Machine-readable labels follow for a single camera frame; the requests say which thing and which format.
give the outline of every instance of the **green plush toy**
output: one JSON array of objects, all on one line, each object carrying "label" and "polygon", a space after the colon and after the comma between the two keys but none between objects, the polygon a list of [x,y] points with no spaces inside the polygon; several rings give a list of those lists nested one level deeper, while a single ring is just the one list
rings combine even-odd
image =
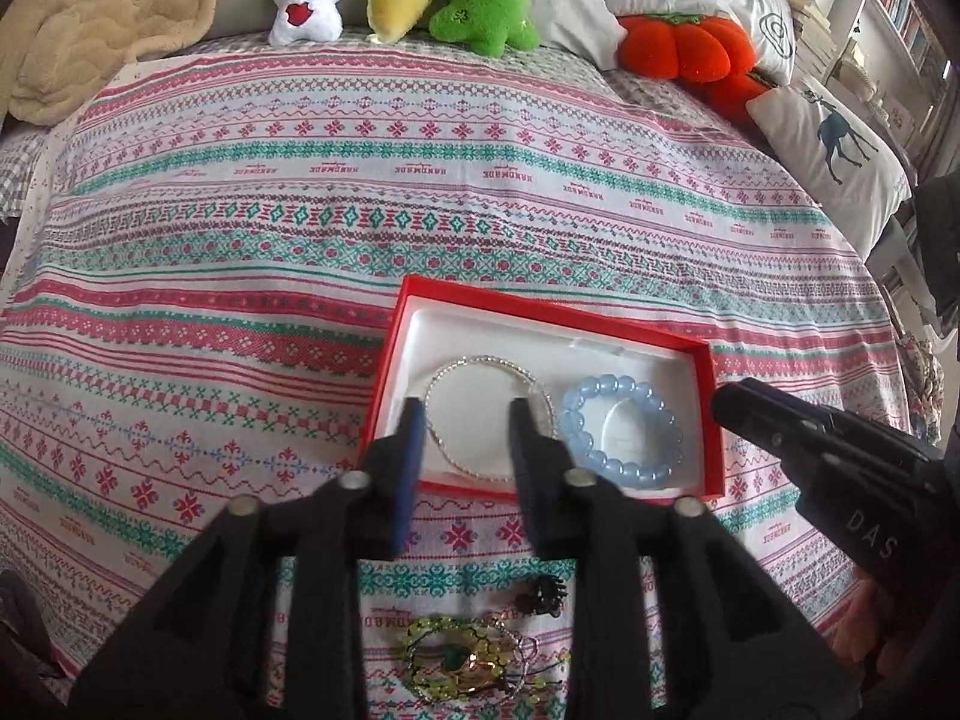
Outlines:
[{"label": "green plush toy", "polygon": [[530,0],[450,0],[430,19],[430,34],[479,55],[500,57],[506,46],[529,52],[539,46],[529,11]]}]

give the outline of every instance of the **deer illustration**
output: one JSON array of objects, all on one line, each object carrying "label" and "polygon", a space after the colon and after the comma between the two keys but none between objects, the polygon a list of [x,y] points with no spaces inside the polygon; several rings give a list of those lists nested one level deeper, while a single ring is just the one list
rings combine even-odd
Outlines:
[{"label": "deer illustration", "polygon": [[813,90],[806,90],[803,92],[803,96],[809,103],[814,105],[822,105],[822,107],[829,110],[830,115],[827,116],[820,124],[817,129],[817,140],[819,140],[825,148],[827,148],[827,169],[830,171],[830,177],[836,181],[841,186],[843,181],[837,178],[837,174],[833,172],[833,153],[836,152],[840,155],[841,159],[847,160],[851,165],[856,165],[856,167],[863,167],[862,162],[857,162],[856,159],[851,159],[843,153],[843,146],[841,146],[841,141],[843,138],[849,136],[853,140],[853,144],[859,149],[860,153],[863,154],[863,158],[868,162],[870,157],[867,156],[867,152],[863,151],[863,146],[861,143],[865,143],[867,146],[870,146],[877,153],[880,150],[874,146],[870,141],[864,138],[856,129],[850,126],[850,122],[847,121],[846,117],[837,110],[836,105],[829,103],[827,100],[824,100],[820,95]]}]

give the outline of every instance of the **patterned bedsheet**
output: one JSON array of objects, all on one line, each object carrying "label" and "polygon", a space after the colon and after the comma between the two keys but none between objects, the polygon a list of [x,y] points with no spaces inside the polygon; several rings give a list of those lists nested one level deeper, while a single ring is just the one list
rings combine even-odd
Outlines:
[{"label": "patterned bedsheet", "polygon": [[[659,322],[708,338],[721,380],[904,425],[866,269],[736,133],[626,103],[550,50],[184,61],[80,118],[0,331],[0,559],[37,590],[70,669],[224,501],[287,500],[355,463],[410,272]],[[729,436],[726,457],[714,512],[823,627],[848,562],[794,512],[774,459]],[[400,631],[504,610],[541,570],[515,507],[421,496],[402,560],[361,571],[371,717],[463,717],[415,706]],[[571,619],[512,624],[548,664]],[[481,716],[559,718],[555,693]]]}]

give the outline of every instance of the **light blue beaded bracelet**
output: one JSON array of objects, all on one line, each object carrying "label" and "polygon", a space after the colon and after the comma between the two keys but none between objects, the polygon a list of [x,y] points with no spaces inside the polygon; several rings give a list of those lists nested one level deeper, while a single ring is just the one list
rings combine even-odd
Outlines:
[{"label": "light blue beaded bracelet", "polygon": [[[581,409],[587,400],[597,396],[629,397],[640,407],[648,424],[653,424],[661,462],[656,466],[623,463],[596,446],[592,435],[584,430]],[[579,466],[595,471],[621,487],[637,490],[662,488],[683,462],[683,434],[674,422],[674,413],[659,398],[648,382],[637,383],[630,376],[606,373],[599,379],[587,376],[568,389],[560,401],[560,437]]]}]

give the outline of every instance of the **hand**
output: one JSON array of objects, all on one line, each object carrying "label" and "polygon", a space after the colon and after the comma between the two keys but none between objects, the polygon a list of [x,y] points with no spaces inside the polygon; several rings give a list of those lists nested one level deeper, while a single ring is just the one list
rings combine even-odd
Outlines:
[{"label": "hand", "polygon": [[[880,586],[860,568],[854,574],[857,583],[853,589],[853,600],[837,626],[833,640],[834,654],[851,671],[856,671],[867,655],[880,645],[884,621],[878,597]],[[877,659],[877,672],[883,677],[894,675],[904,662],[908,650],[904,642],[885,641]]]}]

